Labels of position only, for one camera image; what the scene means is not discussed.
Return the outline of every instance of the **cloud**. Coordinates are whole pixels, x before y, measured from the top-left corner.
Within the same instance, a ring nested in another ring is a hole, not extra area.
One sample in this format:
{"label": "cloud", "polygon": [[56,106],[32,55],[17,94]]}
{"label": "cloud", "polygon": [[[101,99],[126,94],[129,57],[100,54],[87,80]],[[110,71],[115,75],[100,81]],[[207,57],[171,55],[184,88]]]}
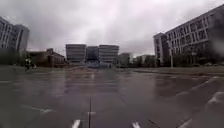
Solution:
{"label": "cloud", "polygon": [[66,43],[118,44],[121,51],[154,53],[153,35],[222,0],[1,0],[0,15],[29,27],[28,47],[64,51]]}

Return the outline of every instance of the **road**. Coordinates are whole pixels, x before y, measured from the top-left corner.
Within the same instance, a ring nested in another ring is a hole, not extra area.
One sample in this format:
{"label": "road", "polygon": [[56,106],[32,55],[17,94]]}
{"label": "road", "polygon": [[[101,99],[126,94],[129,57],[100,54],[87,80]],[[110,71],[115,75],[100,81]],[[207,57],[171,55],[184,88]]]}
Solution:
{"label": "road", "polygon": [[6,72],[0,128],[223,128],[224,81],[216,76],[118,70]]}

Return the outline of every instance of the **white road marking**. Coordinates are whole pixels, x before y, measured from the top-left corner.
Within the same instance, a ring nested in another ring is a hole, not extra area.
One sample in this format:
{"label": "white road marking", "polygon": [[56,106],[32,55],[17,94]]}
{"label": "white road marking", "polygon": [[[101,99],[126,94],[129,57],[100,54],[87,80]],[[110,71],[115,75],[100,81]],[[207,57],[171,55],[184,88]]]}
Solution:
{"label": "white road marking", "polygon": [[80,125],[80,122],[81,122],[80,120],[75,120],[74,124],[72,125],[72,128],[78,128]]}
{"label": "white road marking", "polygon": [[224,92],[216,92],[213,97],[208,101],[208,104],[221,103],[221,98],[224,97]]}
{"label": "white road marking", "polygon": [[199,85],[197,85],[195,87],[192,87],[190,90],[187,90],[187,91],[180,92],[180,93],[176,94],[174,97],[178,97],[178,96],[181,96],[181,95],[186,95],[186,94],[190,93],[191,91],[197,90],[198,88],[203,87],[206,84],[214,81],[216,78],[218,78],[218,77],[214,76],[214,77],[210,78],[209,80],[207,80],[207,81],[205,81],[205,82],[203,82],[203,83],[201,83],[201,84],[199,84]]}
{"label": "white road marking", "polygon": [[95,115],[96,112],[87,112],[88,115]]}
{"label": "white road marking", "polygon": [[133,128],[141,128],[138,122],[132,123]]}
{"label": "white road marking", "polygon": [[47,114],[49,112],[52,112],[51,109],[34,108],[32,106],[27,106],[27,105],[21,105],[21,106],[24,107],[24,108],[27,108],[27,109],[32,109],[32,110],[40,111],[42,114]]}
{"label": "white road marking", "polygon": [[189,126],[191,125],[191,123],[192,123],[192,119],[190,119],[190,120],[184,122],[184,123],[183,123],[180,127],[178,127],[178,128],[187,128],[187,127],[189,127]]}

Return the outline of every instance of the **tall building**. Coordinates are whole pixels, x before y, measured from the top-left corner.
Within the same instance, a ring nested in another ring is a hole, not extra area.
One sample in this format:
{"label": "tall building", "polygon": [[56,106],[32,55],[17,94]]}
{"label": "tall building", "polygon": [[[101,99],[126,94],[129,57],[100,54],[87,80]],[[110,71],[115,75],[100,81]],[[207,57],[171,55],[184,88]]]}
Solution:
{"label": "tall building", "polygon": [[86,57],[86,45],[66,44],[66,57],[71,63],[84,63]]}
{"label": "tall building", "polygon": [[8,48],[10,36],[13,33],[13,25],[0,17],[0,50]]}
{"label": "tall building", "polygon": [[27,42],[29,38],[29,29],[23,25],[15,25],[14,26],[14,32],[12,44],[16,44],[15,49],[17,52],[22,53],[26,51],[27,48]]}
{"label": "tall building", "polygon": [[99,61],[98,46],[88,46],[86,48],[86,61]]}
{"label": "tall building", "polygon": [[216,50],[213,47],[211,31],[214,31],[214,24],[217,24],[216,19],[220,18],[220,16],[224,18],[224,5],[165,33],[155,35],[154,44],[157,64],[164,63],[166,60],[164,55],[167,55],[167,51],[169,51],[168,55],[174,61],[174,65],[214,61],[217,54],[215,54]]}
{"label": "tall building", "polygon": [[101,63],[112,64],[118,57],[119,46],[116,45],[100,45],[99,59]]}
{"label": "tall building", "polygon": [[23,25],[12,25],[0,17],[0,50],[26,51],[29,29]]}
{"label": "tall building", "polygon": [[159,33],[154,36],[155,65],[163,66],[165,61],[169,59],[169,47],[165,34]]}

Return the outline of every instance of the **lane line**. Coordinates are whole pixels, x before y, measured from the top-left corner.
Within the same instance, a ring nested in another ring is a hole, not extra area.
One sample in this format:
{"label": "lane line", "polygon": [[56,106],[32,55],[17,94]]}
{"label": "lane line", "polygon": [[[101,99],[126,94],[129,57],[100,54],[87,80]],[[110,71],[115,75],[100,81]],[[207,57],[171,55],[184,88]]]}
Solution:
{"label": "lane line", "polygon": [[133,128],[141,128],[138,122],[132,123]]}
{"label": "lane line", "polygon": [[35,107],[32,107],[32,106],[28,106],[28,105],[21,105],[21,107],[31,109],[31,110],[35,110],[35,111],[40,111],[40,112],[42,112],[42,114],[47,114],[49,112],[52,112],[51,109],[35,108]]}
{"label": "lane line", "polygon": [[[211,105],[211,104],[214,104],[214,103],[221,103],[221,97],[224,97],[224,92],[221,92],[221,91],[218,91],[216,92],[212,98],[204,105],[204,107],[202,109],[200,109],[200,111],[204,110],[208,105]],[[192,122],[193,122],[193,118],[187,120],[186,122],[184,122],[182,125],[180,125],[179,127],[177,128],[187,128],[187,127],[190,127],[192,125]]]}
{"label": "lane line", "polygon": [[180,125],[177,128],[187,128],[191,125],[191,123],[192,123],[192,119],[189,119],[188,121],[184,122],[182,125]]}
{"label": "lane line", "polygon": [[181,95],[186,95],[186,94],[188,94],[188,93],[190,93],[190,92],[192,92],[192,91],[194,91],[194,90],[197,90],[197,89],[199,89],[199,88],[205,86],[206,84],[208,84],[208,83],[214,81],[214,80],[217,79],[217,78],[218,78],[217,76],[214,76],[214,77],[208,79],[207,81],[205,81],[205,82],[203,82],[203,83],[201,83],[201,84],[199,84],[199,85],[197,85],[197,86],[195,86],[195,87],[192,87],[190,90],[187,90],[187,91],[184,91],[184,92],[180,92],[180,93],[176,94],[176,95],[173,96],[173,97],[168,97],[167,99],[171,99],[171,98],[178,97],[178,96],[181,96]]}
{"label": "lane line", "polygon": [[75,120],[74,124],[72,125],[72,128],[79,128],[80,122],[80,120]]}

